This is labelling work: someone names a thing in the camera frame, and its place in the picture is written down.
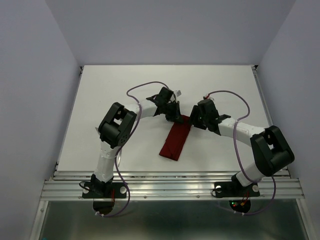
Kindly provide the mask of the dark red cloth napkin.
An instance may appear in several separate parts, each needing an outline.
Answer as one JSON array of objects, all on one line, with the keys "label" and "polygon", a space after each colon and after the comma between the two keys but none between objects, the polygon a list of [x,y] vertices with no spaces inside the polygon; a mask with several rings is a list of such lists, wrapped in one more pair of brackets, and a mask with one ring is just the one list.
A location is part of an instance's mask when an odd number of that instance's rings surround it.
[{"label": "dark red cloth napkin", "polygon": [[159,152],[161,157],[169,160],[178,161],[191,130],[189,116],[182,115],[183,123],[174,123],[171,127],[168,136],[164,142],[162,149]]}]

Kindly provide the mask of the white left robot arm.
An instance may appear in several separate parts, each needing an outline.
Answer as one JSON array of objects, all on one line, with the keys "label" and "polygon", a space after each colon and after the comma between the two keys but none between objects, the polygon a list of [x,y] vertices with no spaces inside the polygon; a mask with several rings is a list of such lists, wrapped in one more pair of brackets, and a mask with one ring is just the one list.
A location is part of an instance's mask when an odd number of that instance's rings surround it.
[{"label": "white left robot arm", "polygon": [[178,101],[180,90],[173,91],[164,86],[159,93],[144,100],[138,100],[130,94],[130,91],[131,89],[126,95],[135,100],[135,104],[113,103],[97,128],[100,154],[90,183],[100,197],[106,197],[111,193],[110,183],[114,177],[117,157],[137,129],[141,119],[164,115],[168,122],[184,122]]}]

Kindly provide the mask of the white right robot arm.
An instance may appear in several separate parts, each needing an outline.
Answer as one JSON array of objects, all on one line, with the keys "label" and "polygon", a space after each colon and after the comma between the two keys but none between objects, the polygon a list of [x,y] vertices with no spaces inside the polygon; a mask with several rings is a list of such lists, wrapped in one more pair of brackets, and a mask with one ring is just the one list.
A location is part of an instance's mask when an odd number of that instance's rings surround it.
[{"label": "white right robot arm", "polygon": [[230,189],[235,195],[242,195],[250,184],[273,176],[295,160],[292,149],[277,126],[257,127],[227,114],[220,115],[211,99],[201,100],[193,106],[189,122],[196,128],[232,138],[235,151],[238,150],[237,141],[251,147],[253,163],[244,168],[238,160],[240,171],[231,178]]}]

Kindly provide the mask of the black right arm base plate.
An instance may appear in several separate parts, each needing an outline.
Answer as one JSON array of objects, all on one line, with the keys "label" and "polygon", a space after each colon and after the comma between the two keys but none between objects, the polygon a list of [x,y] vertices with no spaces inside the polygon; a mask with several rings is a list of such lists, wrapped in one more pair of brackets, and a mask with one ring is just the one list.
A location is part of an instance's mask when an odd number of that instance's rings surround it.
[{"label": "black right arm base plate", "polygon": [[257,184],[242,186],[235,181],[219,181],[214,183],[211,195],[215,198],[242,198],[259,197],[260,191]]}]

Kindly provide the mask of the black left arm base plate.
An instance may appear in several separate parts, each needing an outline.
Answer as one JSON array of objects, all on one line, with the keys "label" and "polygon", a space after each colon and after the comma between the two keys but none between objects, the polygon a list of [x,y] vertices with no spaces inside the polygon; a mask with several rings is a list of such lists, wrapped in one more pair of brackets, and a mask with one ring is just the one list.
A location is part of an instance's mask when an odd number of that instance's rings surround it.
[{"label": "black left arm base plate", "polygon": [[125,199],[127,189],[122,182],[107,183],[102,188],[94,187],[89,181],[81,181],[83,199]]}]

